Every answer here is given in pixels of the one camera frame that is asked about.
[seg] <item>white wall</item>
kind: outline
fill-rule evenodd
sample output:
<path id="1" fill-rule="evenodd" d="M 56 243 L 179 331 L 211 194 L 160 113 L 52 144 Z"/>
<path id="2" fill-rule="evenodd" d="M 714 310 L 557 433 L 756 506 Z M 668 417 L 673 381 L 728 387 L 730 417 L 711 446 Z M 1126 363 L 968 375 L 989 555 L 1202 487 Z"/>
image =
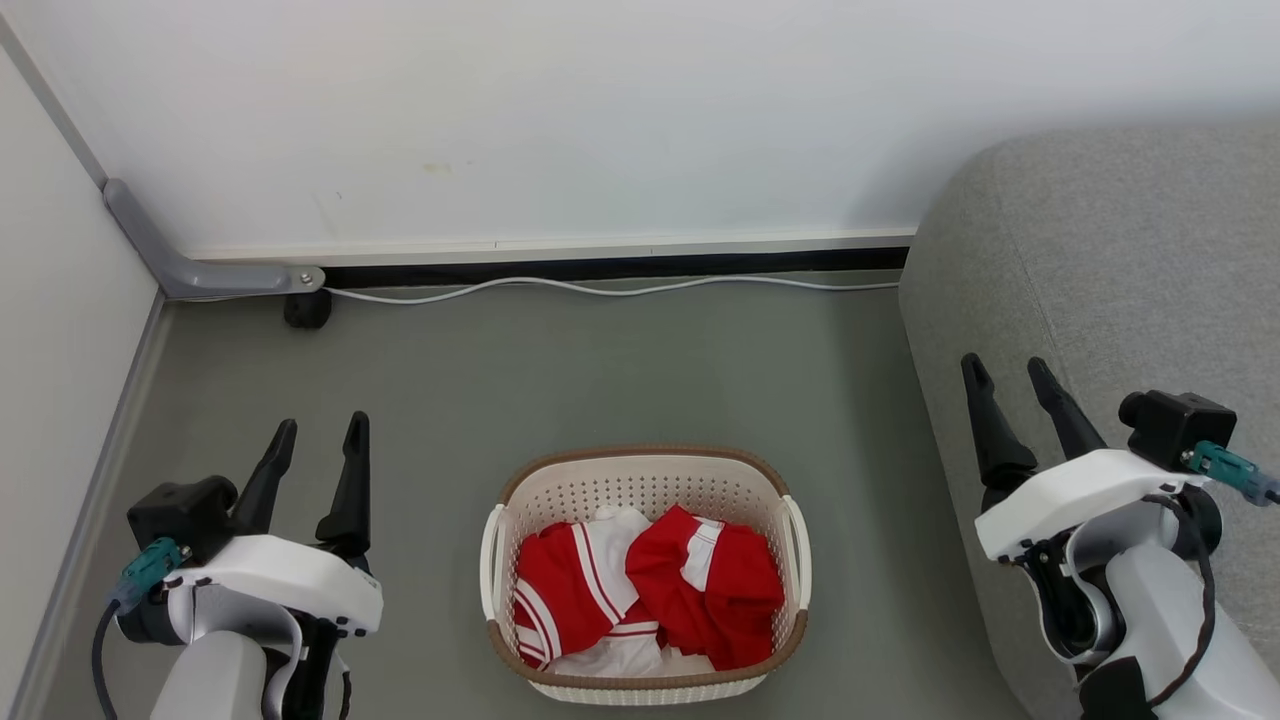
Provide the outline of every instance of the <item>white wall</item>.
<path id="1" fill-rule="evenodd" d="M 97 187 L 0 50 L 0 716 L 155 293 Z"/>
<path id="2" fill-rule="evenodd" d="M 831 243 L 1010 135 L 1280 101 L 1275 0 L 0 3 L 202 258 Z"/>

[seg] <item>white plastic basket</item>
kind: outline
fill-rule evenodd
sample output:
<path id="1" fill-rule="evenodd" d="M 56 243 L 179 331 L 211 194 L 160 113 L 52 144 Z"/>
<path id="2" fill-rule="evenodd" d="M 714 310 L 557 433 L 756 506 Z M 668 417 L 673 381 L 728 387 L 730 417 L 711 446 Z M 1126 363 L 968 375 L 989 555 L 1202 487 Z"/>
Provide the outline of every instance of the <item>white plastic basket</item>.
<path id="1" fill-rule="evenodd" d="M 512 621 L 521 541 L 552 523 L 589 520 L 600 505 L 631 506 L 657 520 L 676 503 L 768 538 L 786 593 L 773 618 L 773 655 L 739 670 L 668 678 L 579 678 L 525 665 Z M 809 619 L 812 569 L 804 515 L 764 461 L 718 447 L 586 450 L 544 457 L 507 484 L 480 546 L 480 602 L 498 656 L 538 692 L 589 705 L 678 705 L 745 693 L 791 657 Z"/>

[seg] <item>gray metal bracket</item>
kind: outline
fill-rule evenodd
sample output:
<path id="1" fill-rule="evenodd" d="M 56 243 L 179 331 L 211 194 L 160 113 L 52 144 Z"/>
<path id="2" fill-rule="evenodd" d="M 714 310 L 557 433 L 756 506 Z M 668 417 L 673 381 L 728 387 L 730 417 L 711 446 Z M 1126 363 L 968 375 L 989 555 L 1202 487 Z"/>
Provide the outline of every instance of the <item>gray metal bracket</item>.
<path id="1" fill-rule="evenodd" d="M 170 300 L 297 295 L 324 286 L 324 270 L 316 266 L 215 265 L 182 255 L 122 179 L 106 181 L 102 201 Z"/>

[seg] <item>basket handle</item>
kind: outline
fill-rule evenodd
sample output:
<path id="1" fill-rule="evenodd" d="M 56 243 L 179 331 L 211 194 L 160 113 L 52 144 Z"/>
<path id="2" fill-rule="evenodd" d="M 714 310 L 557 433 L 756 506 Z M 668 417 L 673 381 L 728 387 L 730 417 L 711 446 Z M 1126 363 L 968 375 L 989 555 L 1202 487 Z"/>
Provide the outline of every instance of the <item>basket handle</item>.
<path id="1" fill-rule="evenodd" d="M 484 607 L 484 619 L 495 620 L 493 609 L 493 588 L 498 583 L 497 559 L 493 556 L 493 547 L 498 538 L 498 519 L 506 505 L 498 503 L 490 512 L 489 520 L 484 524 L 484 539 L 480 541 L 480 606 Z"/>
<path id="2" fill-rule="evenodd" d="M 791 500 L 790 495 L 782 496 L 782 502 L 787 505 L 787 518 L 791 520 L 791 532 L 800 548 L 800 610 L 809 609 L 809 597 L 813 594 L 813 550 L 809 548 L 809 525 L 804 521 L 804 512 L 800 506 Z"/>

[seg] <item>gray fabric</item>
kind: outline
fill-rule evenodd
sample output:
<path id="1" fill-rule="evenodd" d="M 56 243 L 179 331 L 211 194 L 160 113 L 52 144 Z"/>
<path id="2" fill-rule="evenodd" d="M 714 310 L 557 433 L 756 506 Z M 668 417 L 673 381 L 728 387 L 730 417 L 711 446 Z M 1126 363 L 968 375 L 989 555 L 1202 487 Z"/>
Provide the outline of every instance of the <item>gray fabric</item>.
<path id="1" fill-rule="evenodd" d="M 1062 460 L 1025 364 L 1048 360 L 1103 437 L 1134 389 L 1234 409 L 1231 448 L 1280 470 L 1280 128 L 1062 132 L 973 159 L 920 227 L 900 307 L 988 637 L 1037 719 L 1078 717 L 1028 582 L 982 555 L 959 363 L 978 352 L 1041 466 Z M 1219 601 L 1280 674 L 1280 511 L 1212 487 Z"/>

